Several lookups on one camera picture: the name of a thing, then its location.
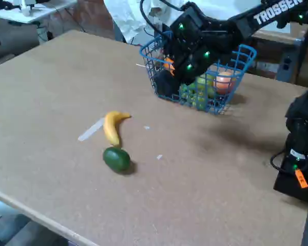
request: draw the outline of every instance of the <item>basket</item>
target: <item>basket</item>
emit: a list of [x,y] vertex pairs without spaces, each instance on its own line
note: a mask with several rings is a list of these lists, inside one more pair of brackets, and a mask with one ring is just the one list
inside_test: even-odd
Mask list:
[[197,77],[192,84],[188,86],[181,84],[178,93],[165,96],[160,94],[154,80],[155,75],[163,69],[170,70],[173,74],[173,61],[163,52],[165,44],[166,40],[159,35],[140,48],[140,54],[144,57],[148,77],[155,94],[163,99],[213,114],[221,113],[228,105],[244,73],[257,55],[254,48],[240,45],[238,50],[233,51],[227,63],[222,64],[219,60],[204,74]]

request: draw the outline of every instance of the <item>desk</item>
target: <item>desk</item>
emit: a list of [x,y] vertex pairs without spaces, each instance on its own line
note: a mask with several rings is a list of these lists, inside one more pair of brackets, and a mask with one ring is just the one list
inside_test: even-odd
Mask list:
[[[138,51],[72,31],[0,65],[0,200],[80,246],[299,246],[307,208],[268,162],[304,88],[246,74],[213,116],[157,98]],[[130,176],[102,130],[78,141],[110,110],[132,114]]]
[[278,45],[283,49],[276,79],[294,83],[308,47],[308,25],[291,23],[291,33],[289,34],[259,30],[253,35],[253,38],[264,41],[267,47]]
[[47,37],[47,27],[41,23],[41,20],[45,17],[65,8],[69,8],[77,3],[77,0],[51,0],[43,4],[35,4],[34,8],[31,10],[30,16],[24,16],[19,9],[12,10],[0,10],[0,18],[7,19],[9,21],[32,24],[34,22],[39,22],[37,27],[38,40],[39,43],[48,40]]

